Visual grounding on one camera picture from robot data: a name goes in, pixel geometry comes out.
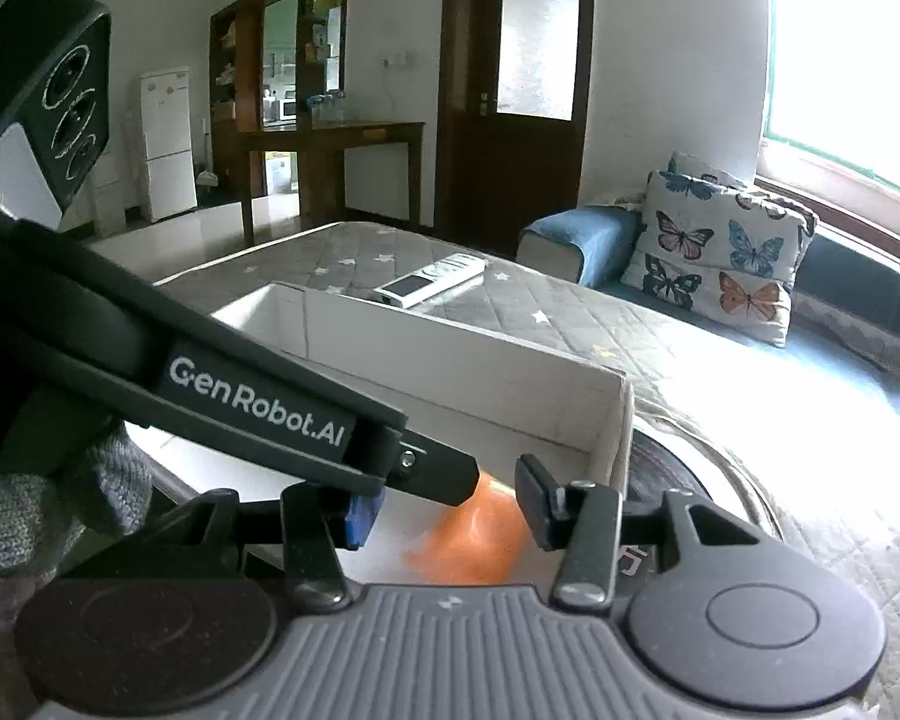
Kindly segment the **grey knit gloved hand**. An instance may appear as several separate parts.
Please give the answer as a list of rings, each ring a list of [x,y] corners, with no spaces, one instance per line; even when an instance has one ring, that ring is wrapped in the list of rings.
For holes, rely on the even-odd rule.
[[[0,635],[52,582],[84,532],[137,532],[151,500],[151,459],[123,422],[51,478],[0,475]]]

